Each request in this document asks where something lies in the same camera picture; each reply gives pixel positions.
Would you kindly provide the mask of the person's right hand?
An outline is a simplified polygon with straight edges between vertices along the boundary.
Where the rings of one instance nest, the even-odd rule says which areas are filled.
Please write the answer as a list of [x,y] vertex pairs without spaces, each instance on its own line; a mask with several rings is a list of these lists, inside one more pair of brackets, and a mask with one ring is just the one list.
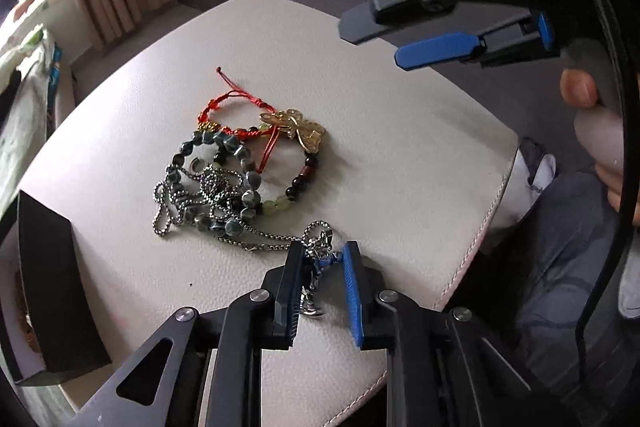
[[577,140],[596,164],[596,173],[608,191],[608,202],[620,210],[623,192],[623,121],[599,102],[596,82],[588,72],[566,68],[560,77],[566,104],[578,109],[574,120]]

